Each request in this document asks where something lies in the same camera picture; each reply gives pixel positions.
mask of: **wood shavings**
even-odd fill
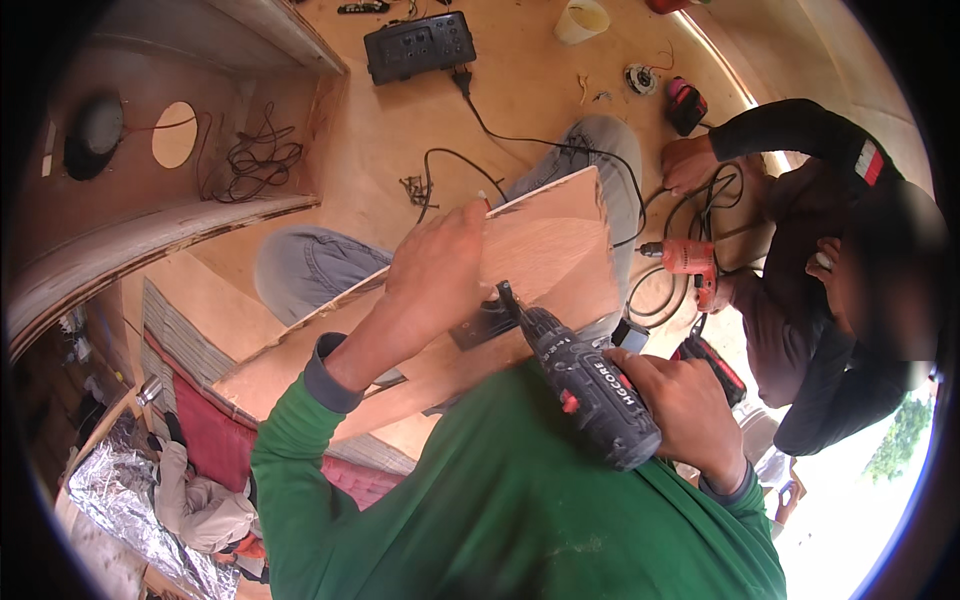
[[[587,77],[589,77],[589,75],[577,74],[577,82],[580,84],[581,89],[584,90],[584,93],[580,96],[580,106],[583,106],[584,101],[587,99]]]

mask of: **red cushion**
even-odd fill
[[[250,453],[256,432],[231,420],[174,373],[174,392],[187,455],[197,474],[218,481],[232,492],[242,492],[250,476]],[[361,511],[382,498],[403,475],[360,467],[324,456],[321,468],[327,481],[348,493]]]

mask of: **red drill trigger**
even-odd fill
[[[569,390],[564,390],[564,392],[560,394],[560,402],[564,404],[564,412],[568,414],[575,413],[577,409],[580,408],[580,400],[571,394]]]

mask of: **orange corded drill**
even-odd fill
[[[697,288],[697,310],[708,313],[713,310],[716,297],[717,267],[713,261],[713,242],[696,240],[663,240],[640,246],[640,253],[650,258],[659,258],[668,273],[693,275],[693,287]]]

